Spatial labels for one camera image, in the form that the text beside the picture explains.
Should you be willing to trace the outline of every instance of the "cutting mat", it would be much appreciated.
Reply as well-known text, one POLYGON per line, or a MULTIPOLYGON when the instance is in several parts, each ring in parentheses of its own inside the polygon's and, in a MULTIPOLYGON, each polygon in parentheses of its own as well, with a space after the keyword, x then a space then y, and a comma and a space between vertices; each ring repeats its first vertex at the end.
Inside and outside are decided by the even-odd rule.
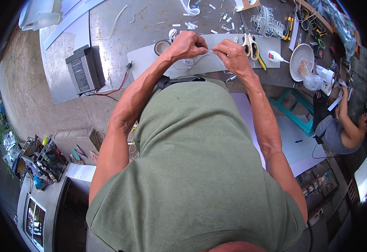
MULTIPOLYGON (((238 44, 243 43, 243 34, 207 34, 202 35, 202 37, 206 40, 206 43, 209 47, 209 52, 207 56, 203 57, 195 66, 188 69, 189 66, 185 65, 180 60, 173 64, 170 68, 166 70, 164 75, 170 78, 177 78, 186 75, 195 75, 201 73, 210 73, 216 71, 226 70, 226 67, 223 65, 220 58, 217 57, 212 51, 211 48, 218 43, 220 43, 223 39, 232 39, 235 40, 236 36, 238 36, 238 44)), ((260 51, 261 58, 266 64, 267 68, 280 68, 280 63, 271 62, 268 60, 267 52, 269 50, 276 51, 281 53, 280 50, 280 39, 279 38, 266 38, 261 35, 254 35, 255 42, 257 43, 260 51)), ((133 61, 132 68, 130 71, 133 74, 134 79, 137 79, 156 59, 157 55, 154 53, 154 45, 145 46, 143 48, 139 48, 137 50, 131 51, 127 53, 128 61, 133 61)), ((193 58, 195 61, 199 60, 201 56, 197 56, 193 58)), ((249 57, 249 62, 252 68, 261 68, 259 61, 251 60, 249 57)))

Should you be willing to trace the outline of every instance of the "metal table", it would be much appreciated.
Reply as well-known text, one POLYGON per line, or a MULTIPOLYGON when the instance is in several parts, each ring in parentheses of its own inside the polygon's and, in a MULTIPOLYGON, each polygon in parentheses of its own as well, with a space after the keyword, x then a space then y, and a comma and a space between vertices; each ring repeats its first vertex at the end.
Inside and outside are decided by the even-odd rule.
MULTIPOLYGON (((260 2, 266 7, 276 8, 273 12, 274 17, 282 22, 286 16, 293 13, 295 7, 294 3, 291 1, 282 3, 277 0, 260 0, 260 2)), ((225 33, 226 31, 221 28, 223 20, 219 23, 220 13, 224 12, 228 13, 229 17, 232 17, 231 22, 235 23, 236 28, 241 26, 239 13, 233 13, 233 6, 235 6, 234 0, 225 0, 224 2, 221 0, 203 0, 199 5, 201 13, 196 17, 183 16, 184 9, 178 0, 152 0, 151 2, 146 2, 145 0, 106 0, 91 9, 91 46, 96 50, 100 58, 98 62, 100 62, 102 67, 100 80, 103 82, 103 88, 100 89, 100 92, 107 92, 120 87, 126 71, 125 67, 128 63, 126 53, 151 45, 155 41, 168 39, 168 32, 172 28, 172 24, 181 24, 178 30, 186 30, 185 22, 193 23, 198 21, 196 23, 198 28, 195 30, 197 33, 211 34, 211 29, 219 33, 225 33), (214 5, 216 10, 209 6, 205 6, 204 3, 214 5), (97 37, 109 36, 116 15, 126 4, 130 4, 130 6, 124 10, 118 19, 112 37, 109 39, 96 39, 97 37), (136 20, 130 23, 133 20, 133 13, 135 13, 136 20), (208 16, 211 19, 206 20, 203 16, 208 16)), ((60 8, 60 0, 55 0, 54 11, 56 9, 60 10, 60 8)), ((247 19, 247 22, 249 22, 248 17, 257 12, 257 8, 245 10, 244 17, 247 19)), ((255 25, 248 23, 248 27, 253 30, 255 25)), ((78 98, 78 96, 75 94, 75 89, 65 64, 65 58, 73 54, 75 35, 72 33, 62 33, 45 51, 43 42, 54 29, 55 26, 40 29, 40 42, 46 79, 53 100, 57 104, 78 98)), ((303 33, 304 40, 307 33, 301 28, 300 30, 303 33)), ((328 39, 328 36, 324 37, 324 42, 327 45, 325 57, 322 62, 319 63, 324 67, 329 67, 332 61, 328 51, 330 42, 327 41, 328 39)), ((292 51, 288 48, 288 43, 281 40, 281 55, 283 58, 289 60, 291 53, 292 51)), ((255 72, 259 75, 261 83, 291 88, 294 86, 294 81, 290 76, 287 63, 281 63, 280 68, 268 68, 266 73, 261 68, 255 69, 255 72)), ((228 78, 228 75, 224 74, 222 71, 208 73, 206 75, 223 81, 228 78)), ((133 76, 129 74, 123 87, 129 86, 133 80, 133 76)))

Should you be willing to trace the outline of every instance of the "gray shirt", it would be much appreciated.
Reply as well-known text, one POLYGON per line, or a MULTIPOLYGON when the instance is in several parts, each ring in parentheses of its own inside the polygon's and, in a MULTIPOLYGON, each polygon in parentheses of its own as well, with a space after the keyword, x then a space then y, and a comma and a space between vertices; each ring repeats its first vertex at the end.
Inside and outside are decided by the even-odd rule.
POLYGON ((340 155, 351 154, 360 148, 362 141, 357 147, 352 149, 347 148, 344 146, 341 140, 341 133, 343 129, 343 124, 339 119, 328 115, 317 125, 315 134, 320 136, 326 130, 325 135, 322 137, 322 141, 326 144, 330 151, 340 155))
POLYGON ((140 158, 100 189, 87 212, 111 251, 198 252, 246 241, 284 251, 305 223, 263 169, 221 81, 176 83, 155 94, 135 133, 140 158))

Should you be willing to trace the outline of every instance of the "flip-flop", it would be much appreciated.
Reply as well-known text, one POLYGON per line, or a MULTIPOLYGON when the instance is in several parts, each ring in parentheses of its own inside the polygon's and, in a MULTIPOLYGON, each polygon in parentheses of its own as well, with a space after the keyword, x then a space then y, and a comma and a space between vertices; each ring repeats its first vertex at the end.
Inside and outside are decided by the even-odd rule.
POLYGON ((93 152, 92 150, 90 150, 90 154, 91 154, 91 158, 94 162, 98 162, 98 155, 93 152))
POLYGON ((75 157, 77 160, 80 160, 79 153, 76 151, 76 149, 71 149, 71 151, 73 152, 74 157, 75 157))
POLYGON ((87 157, 84 155, 84 152, 80 149, 80 147, 77 144, 74 146, 76 147, 77 154, 80 156, 80 158, 86 159, 87 157))
POLYGON ((70 161, 71 161, 72 163, 77 164, 77 159, 73 156, 73 154, 70 154, 70 161))

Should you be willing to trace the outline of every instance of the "white plate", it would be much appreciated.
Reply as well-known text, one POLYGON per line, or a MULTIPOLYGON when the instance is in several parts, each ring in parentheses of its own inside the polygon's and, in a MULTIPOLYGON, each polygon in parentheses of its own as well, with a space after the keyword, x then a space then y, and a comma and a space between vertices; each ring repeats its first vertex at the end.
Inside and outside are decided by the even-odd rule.
POLYGON ((290 75, 291 78, 295 81, 303 81, 301 73, 298 71, 298 66, 301 63, 301 60, 306 59, 312 62, 312 65, 308 71, 312 72, 313 65, 315 64, 315 56, 313 54, 313 50, 311 46, 308 44, 300 44, 297 46, 293 53, 291 54, 290 58, 290 75))

